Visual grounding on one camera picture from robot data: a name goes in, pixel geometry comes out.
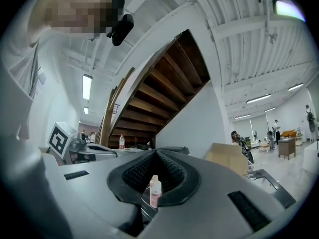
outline white floor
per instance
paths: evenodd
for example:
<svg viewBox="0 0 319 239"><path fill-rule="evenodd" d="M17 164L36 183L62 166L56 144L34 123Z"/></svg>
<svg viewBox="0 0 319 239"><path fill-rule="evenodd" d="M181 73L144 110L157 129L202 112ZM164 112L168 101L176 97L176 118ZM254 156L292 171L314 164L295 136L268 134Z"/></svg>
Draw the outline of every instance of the white floor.
<svg viewBox="0 0 319 239"><path fill-rule="evenodd" d="M296 200L307 196L317 176L303 169L304 148L310 145L305 142L296 146L296 157L290 155L290 160L278 157L278 147L275 150L263 152L252 149L255 160L254 170L264 169L277 180Z"/></svg>

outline cardboard box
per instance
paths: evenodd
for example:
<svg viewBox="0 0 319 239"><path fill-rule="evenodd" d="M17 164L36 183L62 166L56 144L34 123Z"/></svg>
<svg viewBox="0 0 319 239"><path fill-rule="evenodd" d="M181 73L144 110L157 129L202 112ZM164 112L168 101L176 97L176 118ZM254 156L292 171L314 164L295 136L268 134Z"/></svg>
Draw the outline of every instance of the cardboard box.
<svg viewBox="0 0 319 239"><path fill-rule="evenodd" d="M239 145L213 143L212 149L207 152L205 160L226 166L237 174L246 177L248 161Z"/></svg>

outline wooden staircase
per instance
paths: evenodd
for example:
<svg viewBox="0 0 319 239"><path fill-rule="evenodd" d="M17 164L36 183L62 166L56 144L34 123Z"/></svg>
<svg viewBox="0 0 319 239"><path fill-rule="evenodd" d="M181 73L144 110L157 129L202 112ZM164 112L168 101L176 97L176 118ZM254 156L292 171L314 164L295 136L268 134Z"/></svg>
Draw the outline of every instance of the wooden staircase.
<svg viewBox="0 0 319 239"><path fill-rule="evenodd" d="M108 147L118 148L120 135L126 147L155 147L159 133L209 81L200 51L187 30L146 64L145 75L109 133Z"/></svg>

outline orange couch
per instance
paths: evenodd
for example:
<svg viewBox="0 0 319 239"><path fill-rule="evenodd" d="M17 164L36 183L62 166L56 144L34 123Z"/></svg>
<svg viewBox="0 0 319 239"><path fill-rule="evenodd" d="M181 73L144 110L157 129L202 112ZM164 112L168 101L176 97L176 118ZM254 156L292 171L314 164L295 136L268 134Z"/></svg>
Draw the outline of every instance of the orange couch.
<svg viewBox="0 0 319 239"><path fill-rule="evenodd" d="M290 131L284 131L280 137L290 137L290 138L295 138L297 136L297 132L294 130Z"/></svg>

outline ceiling light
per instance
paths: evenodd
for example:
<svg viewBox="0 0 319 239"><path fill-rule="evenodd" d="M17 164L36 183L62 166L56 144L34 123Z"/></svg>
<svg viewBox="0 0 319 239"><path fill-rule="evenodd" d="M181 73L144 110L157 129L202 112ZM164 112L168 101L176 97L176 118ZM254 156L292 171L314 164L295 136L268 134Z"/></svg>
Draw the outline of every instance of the ceiling light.
<svg viewBox="0 0 319 239"><path fill-rule="evenodd" d="M300 10L293 4L273 0L274 12L278 15L285 15L306 21Z"/></svg>
<svg viewBox="0 0 319 239"><path fill-rule="evenodd" d="M246 103L247 103L247 104L250 104L250 103L252 103L252 102L259 101L259 100L268 98L268 97L270 97L270 96L271 96L270 94L266 94L266 95L264 95L264 96L262 96L262 97L258 97L258 98L254 98L254 99L248 100Z"/></svg>
<svg viewBox="0 0 319 239"><path fill-rule="evenodd" d="M289 88L288 91L295 90L295 89L301 87L302 85L303 85L303 83L300 83L299 85L296 85L296 86Z"/></svg>
<svg viewBox="0 0 319 239"><path fill-rule="evenodd" d="M83 98L86 100L90 100L91 84L92 84L92 76L89 76L87 74L83 75L83 78L82 78Z"/></svg>
<svg viewBox="0 0 319 239"><path fill-rule="evenodd" d="M248 114L248 115L244 115L244 116L240 116L240 117L236 117L235 119L241 119L241 118L249 117L249 116L250 116L250 114Z"/></svg>
<svg viewBox="0 0 319 239"><path fill-rule="evenodd" d="M277 108L277 107L273 107L273 108L271 108L271 109L265 110L264 113L269 112L269 111L271 111L271 110L274 110L274 109L276 109L276 108Z"/></svg>

